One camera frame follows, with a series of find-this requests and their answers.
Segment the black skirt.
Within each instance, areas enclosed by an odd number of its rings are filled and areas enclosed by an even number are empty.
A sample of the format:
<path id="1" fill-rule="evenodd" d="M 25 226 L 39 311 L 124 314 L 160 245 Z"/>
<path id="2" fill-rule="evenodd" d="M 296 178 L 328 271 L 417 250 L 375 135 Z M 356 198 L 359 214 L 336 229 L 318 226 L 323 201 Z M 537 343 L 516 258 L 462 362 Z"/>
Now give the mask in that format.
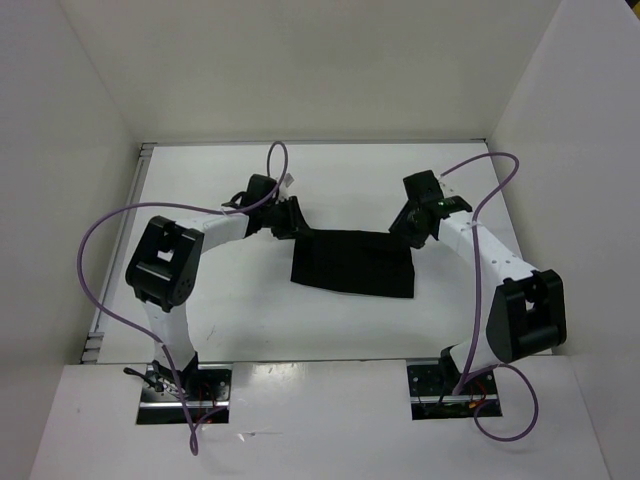
<path id="1" fill-rule="evenodd" d="M 313 230 L 295 240 L 290 280 L 333 292 L 412 299 L 408 244 L 390 233 Z"/>

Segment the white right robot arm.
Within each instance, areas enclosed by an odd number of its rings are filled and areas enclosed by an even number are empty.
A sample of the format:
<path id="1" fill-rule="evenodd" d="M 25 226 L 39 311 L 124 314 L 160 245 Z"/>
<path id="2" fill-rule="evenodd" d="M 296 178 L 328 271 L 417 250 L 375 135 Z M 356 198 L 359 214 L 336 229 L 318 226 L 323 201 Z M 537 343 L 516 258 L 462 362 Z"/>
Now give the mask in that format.
<path id="1" fill-rule="evenodd" d="M 416 249 L 433 238 L 473 267 L 472 336 L 441 352 L 438 380 L 446 391 L 462 392 L 483 370 L 566 342 L 564 285 L 559 274 L 539 270 L 518 257 L 461 197 L 426 203 L 409 200 L 390 232 Z"/>

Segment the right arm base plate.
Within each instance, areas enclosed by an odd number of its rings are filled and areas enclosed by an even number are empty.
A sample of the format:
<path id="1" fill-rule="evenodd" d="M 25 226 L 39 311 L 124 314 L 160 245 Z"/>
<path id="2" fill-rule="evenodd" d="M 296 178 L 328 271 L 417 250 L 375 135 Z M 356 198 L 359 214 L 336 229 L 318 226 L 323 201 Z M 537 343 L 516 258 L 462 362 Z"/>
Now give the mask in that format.
<path id="1" fill-rule="evenodd" d="M 470 380 L 459 395 L 444 384 L 436 360 L 406 364 L 412 419 L 450 420 L 479 417 L 501 417 L 502 410 L 496 381 L 492 374 Z"/>

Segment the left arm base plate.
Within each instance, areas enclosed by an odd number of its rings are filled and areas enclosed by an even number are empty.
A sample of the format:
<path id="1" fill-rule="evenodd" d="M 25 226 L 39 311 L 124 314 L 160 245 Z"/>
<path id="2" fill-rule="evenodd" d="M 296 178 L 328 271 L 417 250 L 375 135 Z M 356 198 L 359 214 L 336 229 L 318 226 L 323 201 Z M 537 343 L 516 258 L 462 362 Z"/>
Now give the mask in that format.
<path id="1" fill-rule="evenodd" d="M 128 368 L 128 375 L 145 377 L 138 404 L 137 425 L 186 424 L 178 390 L 172 380 L 163 378 L 152 365 L 147 365 L 144 373 L 133 373 Z M 230 365 L 201 365 L 195 383 L 188 386 L 184 393 L 192 422 L 201 425 L 227 424 L 231 386 Z"/>

